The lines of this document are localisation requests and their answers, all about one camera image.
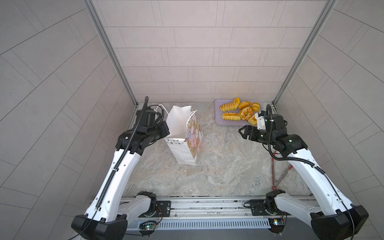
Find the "ring-shaped braided bread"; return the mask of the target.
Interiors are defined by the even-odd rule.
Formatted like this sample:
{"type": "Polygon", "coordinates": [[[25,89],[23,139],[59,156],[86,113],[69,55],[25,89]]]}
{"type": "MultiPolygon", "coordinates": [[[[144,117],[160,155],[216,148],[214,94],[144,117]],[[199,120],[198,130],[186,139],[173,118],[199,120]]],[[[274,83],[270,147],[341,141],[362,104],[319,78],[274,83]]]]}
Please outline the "ring-shaped braided bread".
{"type": "Polygon", "coordinates": [[[253,110],[251,107],[244,107],[240,110],[240,117],[243,121],[248,121],[253,116],[253,110]]]}

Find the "white cartoon paper bag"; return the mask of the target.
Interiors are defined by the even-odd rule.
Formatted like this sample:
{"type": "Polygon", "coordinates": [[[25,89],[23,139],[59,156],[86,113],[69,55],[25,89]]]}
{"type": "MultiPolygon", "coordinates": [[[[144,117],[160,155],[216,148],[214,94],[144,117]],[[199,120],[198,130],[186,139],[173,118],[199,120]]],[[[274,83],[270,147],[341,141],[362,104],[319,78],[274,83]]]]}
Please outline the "white cartoon paper bag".
{"type": "Polygon", "coordinates": [[[170,134],[165,141],[176,161],[182,165],[197,164],[200,155],[203,133],[191,106],[173,106],[167,113],[166,123],[170,134]]]}

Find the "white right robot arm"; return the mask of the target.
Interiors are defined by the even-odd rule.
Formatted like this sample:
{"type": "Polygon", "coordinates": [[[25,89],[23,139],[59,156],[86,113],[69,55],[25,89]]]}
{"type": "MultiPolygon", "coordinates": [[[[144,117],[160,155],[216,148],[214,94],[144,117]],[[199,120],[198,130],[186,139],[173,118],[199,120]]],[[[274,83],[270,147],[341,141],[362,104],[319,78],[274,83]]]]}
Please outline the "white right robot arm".
{"type": "Polygon", "coordinates": [[[309,225],[320,240],[353,239],[369,217],[363,206],[356,206],[330,180],[307,144],[296,134],[288,134],[281,115],[268,114],[257,126],[239,129],[245,140],[261,143],[275,161],[287,161],[301,175],[318,205],[298,200],[283,190],[266,194],[266,212],[287,213],[309,225]]]}

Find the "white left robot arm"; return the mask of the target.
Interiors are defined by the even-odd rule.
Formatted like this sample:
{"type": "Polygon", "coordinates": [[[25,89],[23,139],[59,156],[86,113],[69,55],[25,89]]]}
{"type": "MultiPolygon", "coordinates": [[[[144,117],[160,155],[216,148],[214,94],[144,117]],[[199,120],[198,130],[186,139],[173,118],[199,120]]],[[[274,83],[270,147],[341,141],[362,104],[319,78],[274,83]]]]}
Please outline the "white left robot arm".
{"type": "Polygon", "coordinates": [[[123,132],[116,144],[116,151],[106,178],[85,214],[77,215],[71,224],[78,236],[86,240],[121,240],[128,225],[140,215],[155,212],[156,195],[140,192],[128,202],[128,211],[119,214],[121,199],[128,180],[145,148],[169,135],[164,116],[167,110],[144,105],[136,113],[132,129],[123,132]]]}

